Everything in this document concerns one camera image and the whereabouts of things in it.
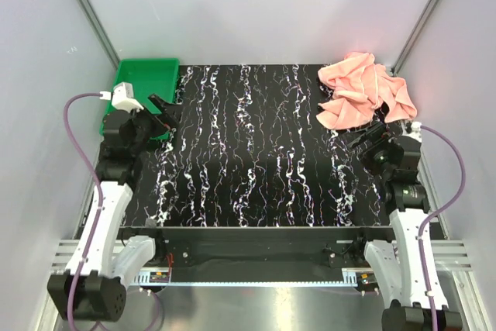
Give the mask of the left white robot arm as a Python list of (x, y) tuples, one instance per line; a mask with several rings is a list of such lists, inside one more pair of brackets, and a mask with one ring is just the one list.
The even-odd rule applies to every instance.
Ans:
[(177, 128), (181, 107), (152, 94), (148, 99), (159, 110), (154, 114), (134, 97), (118, 99), (108, 91), (97, 96), (114, 109), (102, 120), (98, 162), (86, 163), (95, 184), (91, 207), (72, 257), (47, 283), (51, 300), (71, 329), (78, 321), (117, 322), (127, 290), (141, 269), (173, 262), (159, 233), (131, 236), (119, 254), (114, 247), (140, 178), (140, 154), (149, 142)]

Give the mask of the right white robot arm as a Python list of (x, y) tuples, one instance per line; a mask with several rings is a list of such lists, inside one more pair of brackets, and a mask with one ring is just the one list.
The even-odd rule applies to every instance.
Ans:
[(384, 300), (383, 330), (461, 330), (461, 314), (449, 308), (439, 283), (430, 238), (434, 217), (418, 180), (422, 125), (409, 122), (393, 135), (376, 122), (350, 144), (364, 145), (359, 158), (378, 180), (395, 241), (361, 240), (352, 257), (374, 272)]

